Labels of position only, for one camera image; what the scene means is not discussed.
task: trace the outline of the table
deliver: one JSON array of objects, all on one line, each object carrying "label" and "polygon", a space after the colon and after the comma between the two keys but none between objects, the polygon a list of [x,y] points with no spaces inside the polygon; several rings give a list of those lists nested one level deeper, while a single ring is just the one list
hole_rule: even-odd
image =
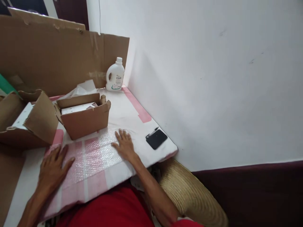
[{"label": "table", "polygon": [[66,160],[76,156],[76,161],[46,206],[42,220],[62,213],[76,203],[88,202],[135,175],[131,164],[107,146],[116,140],[114,131],[119,128],[126,129],[131,134],[134,149],[146,167],[176,154],[177,146],[170,138],[157,150],[153,150],[146,142],[145,136],[159,125],[127,87],[123,86],[121,91],[116,92],[109,92],[105,88],[97,91],[111,101],[108,127],[72,141],[63,125],[59,123],[51,147],[25,151],[25,164],[4,227],[17,226],[27,201],[35,191],[43,157],[59,144],[68,144]]}]

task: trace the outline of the electrical wire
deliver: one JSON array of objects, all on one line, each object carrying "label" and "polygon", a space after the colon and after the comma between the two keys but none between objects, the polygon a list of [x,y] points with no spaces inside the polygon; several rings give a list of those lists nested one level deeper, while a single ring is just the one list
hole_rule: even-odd
[{"label": "electrical wire", "polygon": [[99,26],[100,26],[100,34],[101,34],[101,9],[100,9],[100,0],[99,0]]}]

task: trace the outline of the bottle cap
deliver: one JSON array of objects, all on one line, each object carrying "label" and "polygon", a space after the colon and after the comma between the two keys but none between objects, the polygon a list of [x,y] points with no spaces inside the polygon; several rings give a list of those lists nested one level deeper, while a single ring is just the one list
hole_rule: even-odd
[{"label": "bottle cap", "polygon": [[122,58],[117,57],[116,64],[122,65]]}]

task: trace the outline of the red shirt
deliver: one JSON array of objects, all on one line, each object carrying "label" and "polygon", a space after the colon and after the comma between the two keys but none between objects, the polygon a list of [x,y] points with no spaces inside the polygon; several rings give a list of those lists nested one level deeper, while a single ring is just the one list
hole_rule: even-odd
[{"label": "red shirt", "polygon": [[[123,226],[154,227],[140,193],[131,185],[121,185],[89,203],[65,212],[56,227]],[[190,220],[180,220],[173,227],[201,227]]]}]

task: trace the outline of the straw hat brim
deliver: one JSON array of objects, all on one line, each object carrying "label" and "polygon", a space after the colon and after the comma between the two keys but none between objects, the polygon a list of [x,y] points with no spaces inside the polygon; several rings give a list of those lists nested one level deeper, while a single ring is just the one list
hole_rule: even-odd
[{"label": "straw hat brim", "polygon": [[170,158],[158,164],[159,184],[173,201],[181,215],[205,227],[226,227],[228,219],[207,188],[184,166]]}]

